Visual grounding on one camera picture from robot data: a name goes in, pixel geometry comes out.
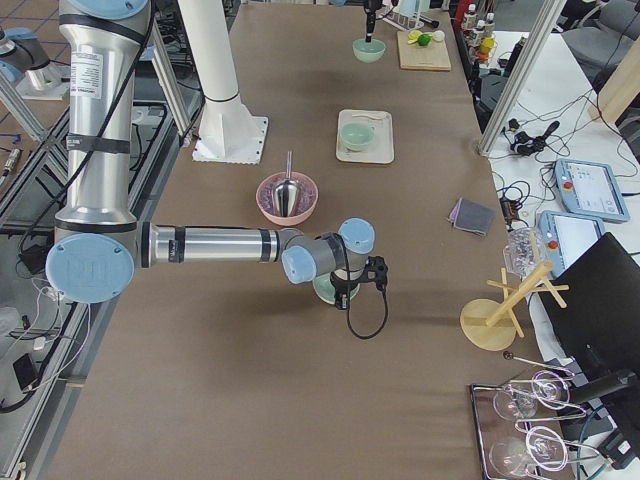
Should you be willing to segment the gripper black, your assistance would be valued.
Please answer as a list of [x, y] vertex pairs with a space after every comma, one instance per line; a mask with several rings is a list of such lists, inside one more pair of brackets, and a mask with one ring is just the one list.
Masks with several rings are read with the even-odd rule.
[[381, 0], [363, 0], [363, 8], [366, 13], [365, 42], [370, 43], [376, 24], [376, 14], [381, 9]]
[[335, 307], [341, 311], [350, 309], [351, 297], [360, 289], [360, 277], [363, 269], [356, 271], [337, 270], [330, 273], [330, 283], [334, 288]]

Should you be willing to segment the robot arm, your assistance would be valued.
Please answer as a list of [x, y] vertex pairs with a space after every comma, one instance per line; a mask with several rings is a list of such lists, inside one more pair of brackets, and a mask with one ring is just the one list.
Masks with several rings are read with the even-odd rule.
[[373, 226], [360, 218], [316, 238], [282, 230], [156, 225], [128, 203], [133, 74], [154, 27], [148, 1], [63, 1], [59, 25], [71, 46], [68, 185], [55, 216], [45, 272], [63, 297], [111, 300], [137, 268], [200, 261], [280, 262], [290, 282], [330, 275], [346, 308], [372, 268]]

